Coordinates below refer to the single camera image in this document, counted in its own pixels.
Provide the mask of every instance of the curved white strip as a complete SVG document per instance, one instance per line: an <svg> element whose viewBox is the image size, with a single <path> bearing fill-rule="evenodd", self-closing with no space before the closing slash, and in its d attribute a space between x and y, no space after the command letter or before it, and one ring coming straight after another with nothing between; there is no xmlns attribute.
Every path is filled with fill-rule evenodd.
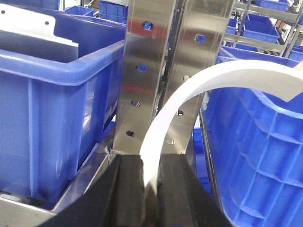
<svg viewBox="0 0 303 227"><path fill-rule="evenodd" d="M239 60L207 68L181 85L152 122L144 138L140 155L144 185L156 192L156 174L161 149L170 122L179 107L192 97L220 87L247 87L271 93L290 101L303 91L302 72L268 61Z"/></svg>

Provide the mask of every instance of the mounting hole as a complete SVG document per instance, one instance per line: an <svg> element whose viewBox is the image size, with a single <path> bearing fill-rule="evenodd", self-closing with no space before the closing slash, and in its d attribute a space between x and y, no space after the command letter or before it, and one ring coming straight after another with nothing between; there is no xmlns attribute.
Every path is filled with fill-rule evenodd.
<svg viewBox="0 0 303 227"><path fill-rule="evenodd" d="M195 42L203 43L205 41L206 41L206 36L205 35L200 35L200 34L195 35Z"/></svg>
<svg viewBox="0 0 303 227"><path fill-rule="evenodd" d="M141 106L141 103L140 103L139 101L137 101L137 100L131 101L131 104L132 104L133 106L135 106L135 107Z"/></svg>
<svg viewBox="0 0 303 227"><path fill-rule="evenodd" d="M134 137L134 132L133 131L127 131L126 134L128 136Z"/></svg>
<svg viewBox="0 0 303 227"><path fill-rule="evenodd" d="M147 71L146 65L142 65L142 64L137 65L137 69L138 69L139 72L146 72Z"/></svg>
<svg viewBox="0 0 303 227"><path fill-rule="evenodd" d="M151 31L151 30L153 30L153 23L152 23L152 22L149 22L149 21L145 21L145 22L143 23L143 28L144 28L145 30Z"/></svg>
<svg viewBox="0 0 303 227"><path fill-rule="evenodd" d="M170 145L175 145L175 143L176 143L174 140L167 140L166 142Z"/></svg>
<svg viewBox="0 0 303 227"><path fill-rule="evenodd" d="M183 112L182 110L178 110L178 111L176 112L176 115L177 115L177 116L183 116L183 115L184 115L184 112Z"/></svg>

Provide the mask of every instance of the stainless steel column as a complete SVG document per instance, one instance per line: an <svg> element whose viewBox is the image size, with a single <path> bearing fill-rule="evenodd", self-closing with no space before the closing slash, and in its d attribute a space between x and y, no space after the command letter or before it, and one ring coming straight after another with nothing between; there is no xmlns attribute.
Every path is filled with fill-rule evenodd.
<svg viewBox="0 0 303 227"><path fill-rule="evenodd" d="M163 103L184 83L184 76L193 76L215 63L234 0L187 0L170 69ZM202 96L183 104L174 117L163 153L184 153L195 124Z"/></svg>
<svg viewBox="0 0 303 227"><path fill-rule="evenodd" d="M113 150L139 154L156 113L175 0L131 0Z"/></svg>

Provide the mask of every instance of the metal shelving rack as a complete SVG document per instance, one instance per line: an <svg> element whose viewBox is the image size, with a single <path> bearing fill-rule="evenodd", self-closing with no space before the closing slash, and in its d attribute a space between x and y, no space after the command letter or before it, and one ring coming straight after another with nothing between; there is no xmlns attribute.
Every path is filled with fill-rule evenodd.
<svg viewBox="0 0 303 227"><path fill-rule="evenodd" d="M291 49L294 46L294 43L300 33L300 31L303 29L303 26L298 24L300 16L303 12L303 5L300 7L298 14L293 14L289 12L282 12L274 9L267 9L264 7L259 7L256 5L251 4L251 0L249 0L248 3L242 3L242 2L236 2L234 5L235 11L244 12L243 20L241 21L241 24L239 26L239 30L236 35L233 34L225 34L224 40L228 42L234 42L234 45L236 43L246 44L255 46L257 48L261 48L264 50L274 51L279 53L279 56L282 56L285 53L287 45L290 43L290 46L288 50L285 53L285 56L288 57L290 54ZM285 41L284 45L275 44L275 43L269 43L261 40L251 39L244 36L240 36L241 28L243 27L245 17L247 14L256 14L260 16L267 16L274 19L279 19L285 22L293 23L289 35L287 36L287 39Z"/></svg>

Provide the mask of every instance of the blue bin wall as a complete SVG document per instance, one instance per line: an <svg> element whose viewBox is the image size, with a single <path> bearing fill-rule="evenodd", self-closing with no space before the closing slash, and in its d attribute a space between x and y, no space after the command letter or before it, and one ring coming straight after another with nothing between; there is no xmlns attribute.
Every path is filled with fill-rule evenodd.
<svg viewBox="0 0 303 227"><path fill-rule="evenodd" d="M0 190L56 202L115 111L125 28L45 12L80 58L0 50Z"/></svg>
<svg viewBox="0 0 303 227"><path fill-rule="evenodd" d="M199 182L203 185L205 190L210 194L210 185L206 167L206 159L203 147L203 139L201 128L194 128L193 137L195 142L195 153L196 153L196 171Z"/></svg>
<svg viewBox="0 0 303 227"><path fill-rule="evenodd" d="M303 47L294 45L293 49L290 52L289 58L296 61L303 61Z"/></svg>
<svg viewBox="0 0 303 227"><path fill-rule="evenodd" d="M94 10L82 6L73 6L65 10L67 14L94 16Z"/></svg>
<svg viewBox="0 0 303 227"><path fill-rule="evenodd" d="M235 34L237 33L237 29L238 29L237 19L230 18L226 29L226 33Z"/></svg>
<svg viewBox="0 0 303 227"><path fill-rule="evenodd" d="M289 6L289 2L287 0L256 0L257 6L275 9L279 11L286 11Z"/></svg>
<svg viewBox="0 0 303 227"><path fill-rule="evenodd" d="M100 1L99 12L102 19L123 23L127 20L128 6Z"/></svg>
<svg viewBox="0 0 303 227"><path fill-rule="evenodd" d="M280 37L277 29L272 25L254 23L252 21L245 21L242 36L263 40L266 42L275 43Z"/></svg>
<svg viewBox="0 0 303 227"><path fill-rule="evenodd" d="M268 17L258 16L258 15L254 15L254 14L248 14L246 17L246 21L272 25L272 23Z"/></svg>
<svg viewBox="0 0 303 227"><path fill-rule="evenodd" d="M60 0L0 0L0 3L58 10Z"/></svg>
<svg viewBox="0 0 303 227"><path fill-rule="evenodd" d="M224 47L219 58L269 56ZM275 56L270 61L298 63ZM236 226L302 225L302 99L303 93L286 103L252 89L212 91L205 119L224 211Z"/></svg>

